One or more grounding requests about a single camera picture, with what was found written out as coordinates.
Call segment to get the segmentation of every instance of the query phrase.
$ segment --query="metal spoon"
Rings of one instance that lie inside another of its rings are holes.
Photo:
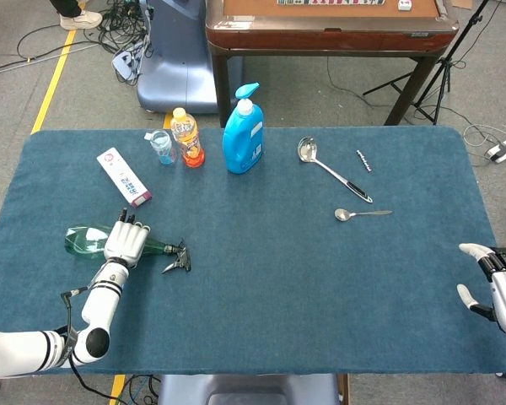
[[[392,213],[391,211],[369,211],[368,213],[349,213],[346,209],[338,208],[335,212],[336,218],[342,222],[348,221],[350,218],[356,215],[387,215]]]
[[[330,169],[321,161],[317,160],[317,143],[313,138],[302,138],[298,143],[298,156],[300,160],[307,163],[316,163],[332,176],[336,177],[341,183],[345,185],[351,192],[356,194],[358,197],[362,198],[367,203],[372,203],[373,200],[370,196],[367,195],[366,192],[360,189],[360,187],[356,186],[349,180],[347,180],[342,175],[338,175],[334,170]]]

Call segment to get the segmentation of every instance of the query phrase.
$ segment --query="camera tripod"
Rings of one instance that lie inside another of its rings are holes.
[[[482,19],[483,19],[482,11],[486,7],[488,2],[489,2],[489,0],[482,0],[482,3],[478,6],[478,8],[476,9],[476,12],[471,16],[471,18],[469,19],[469,22],[467,23],[467,25],[465,26],[463,31],[461,31],[459,38],[457,38],[457,41],[451,47],[448,54],[445,57],[441,57],[439,59],[439,61],[437,62],[440,66],[437,69],[437,71],[435,72],[435,74],[433,75],[433,77],[431,78],[431,81],[426,86],[425,90],[423,91],[423,93],[420,96],[420,98],[418,99],[418,101],[411,103],[414,106],[414,108],[416,108],[426,118],[428,118],[433,123],[433,125],[436,125],[437,120],[439,119],[439,112],[440,112],[440,108],[441,108],[440,105],[441,105],[442,99],[444,97],[444,92],[445,92],[445,90],[448,90],[448,93],[450,91],[450,87],[451,87],[450,86],[450,70],[454,64],[453,63],[453,56],[457,52],[457,49],[459,48],[461,43],[465,40],[465,37],[469,33],[471,28],[474,25],[476,25],[482,21]],[[374,89],[366,91],[365,93],[363,93],[363,95],[368,95],[369,93],[373,93],[374,91],[383,89],[386,86],[391,86],[395,90],[397,90],[398,93],[401,93],[402,90],[399,88],[399,86],[397,86],[396,83],[404,78],[408,78],[409,76],[411,76],[411,74],[412,74],[412,72],[406,73],[406,74],[400,76],[399,78],[394,78],[393,80],[386,82],[384,84],[381,84],[380,86],[377,86]],[[439,97],[437,98],[437,104],[435,106],[434,113],[433,113],[433,115],[431,115],[431,114],[428,114],[422,108],[422,103],[428,97],[429,91],[431,90],[431,88],[433,87],[433,85],[437,81],[437,78],[439,78],[439,76],[441,74],[442,74],[442,81],[440,82]]]

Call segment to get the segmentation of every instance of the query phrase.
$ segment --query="robotic hand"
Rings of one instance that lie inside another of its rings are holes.
[[[150,232],[148,226],[135,222],[135,215],[127,220],[126,216],[123,209],[105,244],[106,262],[92,281],[62,294],[68,312],[65,327],[55,331],[0,332],[0,377],[85,365],[105,356],[110,324],[129,269],[137,265]],[[89,297],[82,317],[88,326],[76,332],[71,326],[69,299],[87,290]]]
[[[496,322],[506,333],[506,248],[488,248],[473,243],[460,244],[459,248],[476,259],[489,282],[493,296],[493,308],[482,305],[472,298],[464,284],[458,284],[457,291],[463,304],[472,312]]]

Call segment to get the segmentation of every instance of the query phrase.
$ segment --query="green bottle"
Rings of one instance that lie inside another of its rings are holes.
[[[112,228],[106,225],[79,224],[70,226],[66,233],[66,251],[84,259],[105,260],[103,250]],[[167,245],[147,238],[143,256],[169,255],[175,253],[177,246]]]

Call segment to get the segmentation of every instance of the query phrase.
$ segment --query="brown table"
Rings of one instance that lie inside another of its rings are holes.
[[[206,32],[221,127],[230,115],[233,56],[410,57],[417,62],[385,125],[397,125],[459,24],[449,0],[383,5],[278,5],[276,0],[207,0]]]

